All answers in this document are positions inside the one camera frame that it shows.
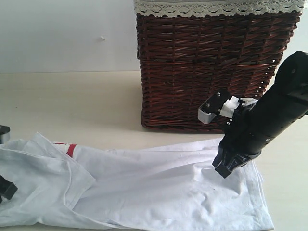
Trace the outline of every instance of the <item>brown wicker basket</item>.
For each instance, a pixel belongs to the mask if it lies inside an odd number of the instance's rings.
[[[142,125],[221,133],[217,123],[198,121],[198,107],[220,88],[236,97],[259,99],[300,16],[300,12],[204,18],[138,14]]]

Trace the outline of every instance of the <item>white cloth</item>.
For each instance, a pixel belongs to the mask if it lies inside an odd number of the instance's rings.
[[[214,171],[219,142],[103,151],[52,144],[40,134],[30,141],[10,141],[0,148],[0,174],[19,190],[0,205],[0,226],[273,229],[254,162],[227,179]]]
[[[205,17],[301,12],[307,0],[134,0],[135,13],[144,16]]]

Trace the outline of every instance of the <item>white table surface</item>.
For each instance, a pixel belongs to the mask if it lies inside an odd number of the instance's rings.
[[[140,149],[221,135],[153,132],[141,126],[139,72],[1,74],[0,124],[12,139],[40,132],[51,141],[101,149]],[[256,160],[277,231],[308,230],[308,116],[296,121]],[[65,231],[7,227],[2,231]]]

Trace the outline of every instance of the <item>white lace trim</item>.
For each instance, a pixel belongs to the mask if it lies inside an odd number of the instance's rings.
[[[162,17],[205,17],[239,15],[260,15],[278,12],[302,12],[308,6],[307,0],[134,0],[135,13],[144,16]]]

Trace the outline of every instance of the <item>white wall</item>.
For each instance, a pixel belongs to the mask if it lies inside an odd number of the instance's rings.
[[[285,58],[308,51],[306,13]],[[139,70],[135,26],[133,0],[0,0],[0,73]]]

